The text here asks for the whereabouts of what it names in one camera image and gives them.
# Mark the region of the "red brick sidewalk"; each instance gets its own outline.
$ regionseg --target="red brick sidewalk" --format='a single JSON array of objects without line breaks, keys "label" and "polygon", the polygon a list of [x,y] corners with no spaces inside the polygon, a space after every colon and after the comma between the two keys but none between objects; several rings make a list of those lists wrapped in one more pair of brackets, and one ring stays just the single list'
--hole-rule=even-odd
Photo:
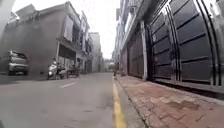
[{"label": "red brick sidewalk", "polygon": [[150,128],[224,128],[222,101],[128,76],[118,81]]}]

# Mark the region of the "building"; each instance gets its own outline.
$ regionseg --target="building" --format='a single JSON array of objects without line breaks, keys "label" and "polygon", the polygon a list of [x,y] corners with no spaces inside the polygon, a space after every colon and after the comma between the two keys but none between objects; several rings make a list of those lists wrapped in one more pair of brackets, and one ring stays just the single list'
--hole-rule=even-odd
[{"label": "building", "polygon": [[2,32],[4,31],[5,25],[10,18],[10,12],[13,7],[15,0],[0,0],[0,40],[2,36]]},{"label": "building", "polygon": [[81,12],[81,41],[82,41],[82,50],[77,54],[77,62],[81,62],[82,73],[92,72],[92,39],[89,37],[89,24],[85,13]]},{"label": "building", "polygon": [[93,65],[92,70],[93,72],[100,72],[103,71],[103,55],[101,52],[101,45],[100,45],[100,34],[98,32],[90,32],[90,37],[93,40]]},{"label": "building", "polygon": [[113,52],[125,74],[223,93],[224,0],[127,1]]},{"label": "building", "polygon": [[70,2],[40,11],[25,7],[17,12],[21,17],[6,26],[0,55],[11,49],[26,54],[32,75],[46,73],[53,58],[65,67],[80,62],[87,72],[92,47],[87,37],[89,27],[82,26],[83,20]]}]

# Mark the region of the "car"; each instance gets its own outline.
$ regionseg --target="car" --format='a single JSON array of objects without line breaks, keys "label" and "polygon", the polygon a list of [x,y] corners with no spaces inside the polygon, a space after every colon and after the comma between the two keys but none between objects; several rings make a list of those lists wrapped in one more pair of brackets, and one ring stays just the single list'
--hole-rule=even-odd
[{"label": "car", "polygon": [[16,51],[7,51],[0,58],[0,72],[5,72],[8,75],[22,72],[24,75],[28,75],[29,66],[26,55]]}]

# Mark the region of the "asphalt road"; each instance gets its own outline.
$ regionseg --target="asphalt road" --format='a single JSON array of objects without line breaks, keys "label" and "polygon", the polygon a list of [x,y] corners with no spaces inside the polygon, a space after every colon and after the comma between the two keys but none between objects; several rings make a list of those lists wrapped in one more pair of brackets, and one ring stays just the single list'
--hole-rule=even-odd
[{"label": "asphalt road", "polygon": [[[125,93],[121,88],[119,90],[122,109],[128,116],[125,117],[128,128],[142,128],[140,117]],[[113,80],[110,73],[54,81],[0,76],[0,128],[114,126]]]}]

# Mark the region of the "dark gray gate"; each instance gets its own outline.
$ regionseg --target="dark gray gate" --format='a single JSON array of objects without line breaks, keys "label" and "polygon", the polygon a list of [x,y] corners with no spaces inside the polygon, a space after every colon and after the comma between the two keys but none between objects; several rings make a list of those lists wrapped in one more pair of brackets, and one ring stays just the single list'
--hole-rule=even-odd
[{"label": "dark gray gate", "polygon": [[142,36],[140,27],[133,34],[128,46],[129,75],[142,77],[144,72]]},{"label": "dark gray gate", "polygon": [[155,80],[221,85],[218,39],[206,2],[172,0],[154,15]]}]

